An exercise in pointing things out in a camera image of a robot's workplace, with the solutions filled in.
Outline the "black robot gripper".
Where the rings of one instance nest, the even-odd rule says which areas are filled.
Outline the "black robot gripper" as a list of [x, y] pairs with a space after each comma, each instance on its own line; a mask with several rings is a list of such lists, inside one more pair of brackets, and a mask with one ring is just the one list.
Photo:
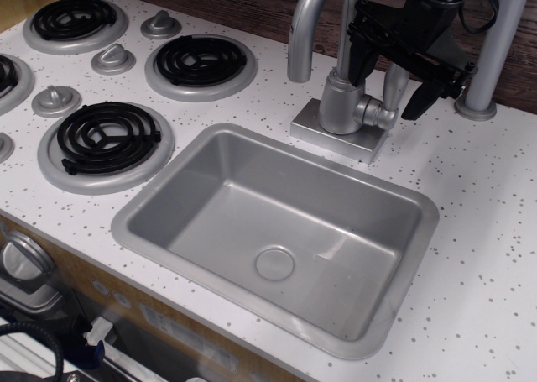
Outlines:
[[404, 120], [417, 120], [439, 97], [459, 97], [477, 71], [451, 32], [465, 1], [406, 0], [401, 8], [356, 1], [349, 24], [349, 81], [362, 85], [380, 56], [421, 79], [402, 113]]

